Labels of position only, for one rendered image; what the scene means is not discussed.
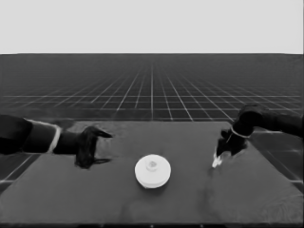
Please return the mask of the small white T-shaped piece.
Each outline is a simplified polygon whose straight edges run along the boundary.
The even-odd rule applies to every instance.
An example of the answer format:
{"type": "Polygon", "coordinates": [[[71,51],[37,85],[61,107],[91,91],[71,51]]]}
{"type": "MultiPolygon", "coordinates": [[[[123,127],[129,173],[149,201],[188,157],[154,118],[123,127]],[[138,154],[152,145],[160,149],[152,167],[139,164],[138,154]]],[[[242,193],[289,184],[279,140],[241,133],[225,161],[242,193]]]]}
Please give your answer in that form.
{"type": "Polygon", "coordinates": [[[222,164],[223,158],[222,156],[218,156],[217,154],[213,155],[213,162],[212,167],[216,168],[217,166],[220,166],[222,164]]]}

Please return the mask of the large thick white disc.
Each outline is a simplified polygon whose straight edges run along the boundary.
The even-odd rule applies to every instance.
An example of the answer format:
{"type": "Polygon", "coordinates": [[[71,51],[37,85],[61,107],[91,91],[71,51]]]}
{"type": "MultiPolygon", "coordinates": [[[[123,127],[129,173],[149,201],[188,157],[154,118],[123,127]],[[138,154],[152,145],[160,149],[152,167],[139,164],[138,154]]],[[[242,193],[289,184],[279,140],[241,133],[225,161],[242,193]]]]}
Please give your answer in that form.
{"type": "Polygon", "coordinates": [[[171,165],[165,157],[150,154],[137,161],[134,172],[139,184],[167,183],[171,176],[171,165]]]}

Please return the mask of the white round carrier with pins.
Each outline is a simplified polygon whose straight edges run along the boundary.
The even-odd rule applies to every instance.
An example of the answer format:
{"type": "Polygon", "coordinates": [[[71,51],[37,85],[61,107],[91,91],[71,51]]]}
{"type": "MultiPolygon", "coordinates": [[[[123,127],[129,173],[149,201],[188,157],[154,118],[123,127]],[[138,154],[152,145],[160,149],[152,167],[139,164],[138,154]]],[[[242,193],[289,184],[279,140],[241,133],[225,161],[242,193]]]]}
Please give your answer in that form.
{"type": "Polygon", "coordinates": [[[166,183],[160,183],[160,184],[145,184],[141,183],[141,186],[145,189],[157,189],[157,188],[162,188],[166,185],[166,183]]]}

